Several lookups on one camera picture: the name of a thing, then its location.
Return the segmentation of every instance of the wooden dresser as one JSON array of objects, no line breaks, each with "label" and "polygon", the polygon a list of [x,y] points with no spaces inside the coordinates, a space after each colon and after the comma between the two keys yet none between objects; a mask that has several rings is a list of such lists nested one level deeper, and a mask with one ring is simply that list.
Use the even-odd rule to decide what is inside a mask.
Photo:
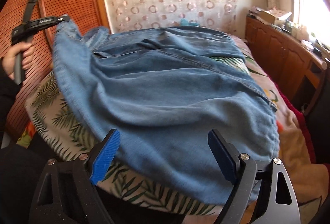
[{"label": "wooden dresser", "polygon": [[300,109],[309,103],[323,61],[292,36],[251,17],[246,18],[245,39],[257,63],[293,105]]}]

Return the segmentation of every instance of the cardboard box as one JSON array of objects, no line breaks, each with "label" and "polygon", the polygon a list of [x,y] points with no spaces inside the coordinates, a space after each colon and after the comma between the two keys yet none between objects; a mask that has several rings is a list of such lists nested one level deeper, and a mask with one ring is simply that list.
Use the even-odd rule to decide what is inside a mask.
[{"label": "cardboard box", "polygon": [[275,23],[277,22],[278,18],[271,15],[270,13],[267,13],[265,11],[261,11],[258,14],[259,17],[261,17],[263,20],[267,21],[270,24],[275,25]]}]

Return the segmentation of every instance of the window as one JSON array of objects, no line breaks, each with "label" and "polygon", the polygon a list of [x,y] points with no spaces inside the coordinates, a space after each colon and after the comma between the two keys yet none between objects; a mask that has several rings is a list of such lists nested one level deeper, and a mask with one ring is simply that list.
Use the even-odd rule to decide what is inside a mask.
[{"label": "window", "polygon": [[330,49],[330,11],[323,0],[294,0],[294,23],[307,26]]}]

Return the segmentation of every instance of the blue object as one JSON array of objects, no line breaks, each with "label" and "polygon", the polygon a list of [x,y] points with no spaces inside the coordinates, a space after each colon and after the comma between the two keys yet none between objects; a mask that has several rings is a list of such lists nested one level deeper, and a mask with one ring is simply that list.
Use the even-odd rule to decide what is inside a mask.
[{"label": "blue object", "polygon": [[180,26],[181,27],[182,26],[196,26],[196,27],[200,27],[201,25],[199,23],[197,23],[197,22],[196,23],[195,22],[189,23],[187,19],[182,18],[180,20]]},{"label": "blue object", "polygon": [[[206,204],[232,189],[207,144],[224,139],[268,161],[278,155],[275,105],[244,72],[210,57],[244,59],[225,33],[166,27],[82,36],[61,23],[53,47],[57,83],[77,119],[100,141],[120,131],[115,158],[139,174]],[[254,189],[253,199],[257,197]]]},{"label": "blue object", "polygon": [[120,133],[118,130],[115,130],[93,162],[92,173],[90,175],[90,181],[93,185],[96,185],[99,181],[105,178],[119,145]]}]

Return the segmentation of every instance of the blue gripper pad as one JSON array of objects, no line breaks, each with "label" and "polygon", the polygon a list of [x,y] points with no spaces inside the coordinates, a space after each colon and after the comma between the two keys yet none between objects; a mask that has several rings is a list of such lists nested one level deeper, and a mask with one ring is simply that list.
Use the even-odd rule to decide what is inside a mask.
[{"label": "blue gripper pad", "polygon": [[106,139],[107,140],[105,141],[102,149],[100,150],[99,154],[96,156],[95,160],[93,161],[91,168],[92,171],[90,175],[90,181],[92,182],[93,185],[96,185],[99,181],[104,179],[108,171],[108,168],[119,148],[120,133],[118,130],[115,129],[112,130],[105,137],[104,140]]}]

